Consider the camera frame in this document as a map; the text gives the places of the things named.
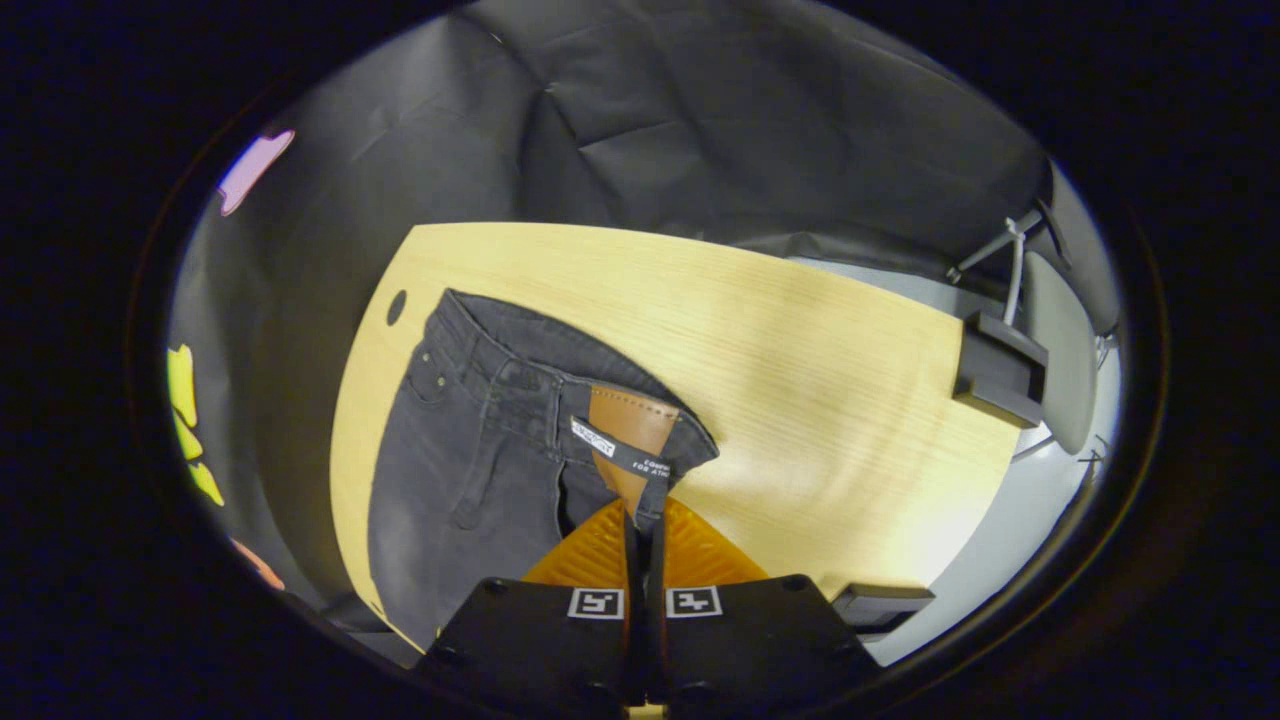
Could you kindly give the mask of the dark grey jeans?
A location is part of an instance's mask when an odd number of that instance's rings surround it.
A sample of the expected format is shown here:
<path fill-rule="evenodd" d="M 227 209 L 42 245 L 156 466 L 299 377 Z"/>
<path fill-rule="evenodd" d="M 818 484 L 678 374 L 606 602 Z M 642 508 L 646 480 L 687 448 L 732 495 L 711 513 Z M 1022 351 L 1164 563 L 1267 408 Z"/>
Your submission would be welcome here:
<path fill-rule="evenodd" d="M 616 500 L 648 536 L 673 486 L 718 454 L 690 406 L 621 351 L 448 290 L 375 462 L 367 548 L 379 606 L 428 648 L 476 584 L 525 575 Z"/>

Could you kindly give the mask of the black backdrop cloth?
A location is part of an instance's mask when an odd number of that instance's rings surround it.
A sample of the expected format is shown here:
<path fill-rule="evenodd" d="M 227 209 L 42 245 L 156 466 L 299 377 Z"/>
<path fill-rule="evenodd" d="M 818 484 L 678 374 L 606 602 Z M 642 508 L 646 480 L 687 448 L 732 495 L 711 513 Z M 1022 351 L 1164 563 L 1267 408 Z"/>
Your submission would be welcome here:
<path fill-rule="evenodd" d="M 358 319 L 411 227 L 657 232 L 938 279 L 1051 205 L 1094 329 L 1120 290 L 1048 150 L 923 51 L 814 0 L 475 0 L 247 120 L 175 281 L 214 516 L 307 601 L 349 594 L 328 441 Z"/>

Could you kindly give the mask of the grey chair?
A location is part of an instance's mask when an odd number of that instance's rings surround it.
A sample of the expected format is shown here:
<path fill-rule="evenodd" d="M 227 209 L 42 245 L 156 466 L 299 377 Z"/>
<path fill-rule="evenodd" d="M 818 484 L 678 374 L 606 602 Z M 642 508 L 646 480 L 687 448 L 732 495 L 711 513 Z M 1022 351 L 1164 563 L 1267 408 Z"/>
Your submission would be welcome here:
<path fill-rule="evenodd" d="M 1036 200 L 1023 218 L 1006 218 L 1001 234 L 951 265 L 943 278 L 960 284 L 968 272 L 1005 249 L 1011 261 L 1004 302 L 998 311 L 973 313 L 998 316 L 1048 350 L 1044 420 L 1036 428 L 1044 430 L 1043 442 L 1082 454 L 1093 427 L 1103 336 L 1071 283 L 1073 256 L 1050 205 Z"/>

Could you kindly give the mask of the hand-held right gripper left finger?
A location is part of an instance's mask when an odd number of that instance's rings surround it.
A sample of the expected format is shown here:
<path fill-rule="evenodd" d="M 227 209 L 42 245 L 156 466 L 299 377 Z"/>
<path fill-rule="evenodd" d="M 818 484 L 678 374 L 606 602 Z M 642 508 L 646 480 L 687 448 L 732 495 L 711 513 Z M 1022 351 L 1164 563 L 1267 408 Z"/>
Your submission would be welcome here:
<path fill-rule="evenodd" d="M 616 500 L 521 579 L 481 579 L 415 674 L 495 714 L 626 714 L 631 519 Z"/>

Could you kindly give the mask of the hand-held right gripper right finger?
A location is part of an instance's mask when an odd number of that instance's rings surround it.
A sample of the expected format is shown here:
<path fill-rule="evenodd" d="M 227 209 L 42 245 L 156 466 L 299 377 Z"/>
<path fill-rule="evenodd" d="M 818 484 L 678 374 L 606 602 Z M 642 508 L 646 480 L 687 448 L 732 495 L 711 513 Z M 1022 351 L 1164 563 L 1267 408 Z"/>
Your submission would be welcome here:
<path fill-rule="evenodd" d="M 646 700 L 668 714 L 814 714 L 881 674 L 809 577 L 772 577 L 675 498 L 649 560 Z"/>

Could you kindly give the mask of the black rectangular block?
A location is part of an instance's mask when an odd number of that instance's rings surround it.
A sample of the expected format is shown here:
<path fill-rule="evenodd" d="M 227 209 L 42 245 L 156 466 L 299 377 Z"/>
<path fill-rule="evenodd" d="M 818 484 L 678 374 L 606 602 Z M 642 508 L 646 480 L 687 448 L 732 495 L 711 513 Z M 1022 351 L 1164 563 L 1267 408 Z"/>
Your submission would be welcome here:
<path fill-rule="evenodd" d="M 988 313 L 963 323 L 952 400 L 1020 430 L 1044 420 L 1048 350 Z"/>
<path fill-rule="evenodd" d="M 899 588 L 850 583 L 831 602 L 859 635 L 887 635 L 931 605 L 927 588 Z"/>

